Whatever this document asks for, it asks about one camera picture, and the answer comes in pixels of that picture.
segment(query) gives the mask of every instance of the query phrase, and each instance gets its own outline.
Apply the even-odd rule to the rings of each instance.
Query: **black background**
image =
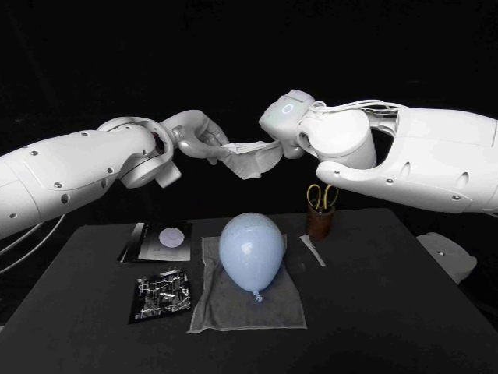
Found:
[[[291,89],[331,105],[379,98],[498,119],[498,1],[155,3],[0,2],[0,156],[118,116],[162,121],[187,109],[207,113],[233,142],[269,140],[258,120]],[[389,138],[374,136],[382,158]],[[314,157],[284,159],[249,181],[181,153],[175,163],[183,178],[165,190],[116,183],[66,217],[48,244],[0,277],[0,323],[79,226],[307,210]],[[341,191],[340,209],[366,207],[389,207],[415,235],[439,232],[478,258],[461,287],[478,306],[497,308],[494,317],[498,220]],[[491,322],[498,327],[498,317]]]

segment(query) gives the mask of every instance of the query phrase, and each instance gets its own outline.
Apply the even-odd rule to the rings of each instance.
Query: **scissor handle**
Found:
[[[330,188],[333,186],[328,185],[328,187],[325,188],[325,192],[324,192],[324,209],[328,209],[328,191],[330,191]],[[338,187],[335,187],[337,189],[337,193],[335,193],[335,198],[334,198],[334,201],[331,202],[330,206],[333,206],[335,204],[335,201],[337,201],[337,198],[338,198]]]
[[[317,188],[318,188],[318,202],[317,202],[317,206],[314,206],[314,203],[311,203],[311,189],[312,189],[312,187],[317,187]],[[311,186],[308,187],[308,203],[310,203],[310,205],[311,205],[311,207],[312,207],[314,209],[318,209],[318,208],[320,208],[320,200],[321,200],[321,198],[323,198],[323,189],[320,188],[320,185],[311,185]]]

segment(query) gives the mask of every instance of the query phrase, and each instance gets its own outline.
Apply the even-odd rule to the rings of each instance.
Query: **white circle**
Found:
[[[159,240],[164,246],[175,248],[185,240],[184,233],[180,228],[167,228],[159,233]]]
[[[289,105],[286,105],[286,107],[282,109],[282,113],[286,115],[292,110],[294,110],[294,105],[289,104]]]

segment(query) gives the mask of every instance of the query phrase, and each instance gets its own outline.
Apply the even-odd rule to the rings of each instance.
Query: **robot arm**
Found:
[[[311,153],[317,176],[364,195],[425,210],[498,213],[498,121],[465,111],[360,101],[328,108],[291,91],[260,119],[291,147]],[[376,166],[372,129],[395,138]]]
[[[132,189],[154,180],[167,187],[181,172],[181,148],[193,157],[230,153],[222,128],[201,111],[155,122],[123,117],[99,130],[37,142],[0,156],[0,239],[97,200],[119,179]]]

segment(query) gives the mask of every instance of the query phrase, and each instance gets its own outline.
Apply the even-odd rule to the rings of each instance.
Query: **pen holder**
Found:
[[[308,225],[307,233],[315,240],[323,240],[331,231],[331,223],[334,221],[335,205],[331,206],[325,211],[320,212],[314,209],[314,206],[308,204]]]

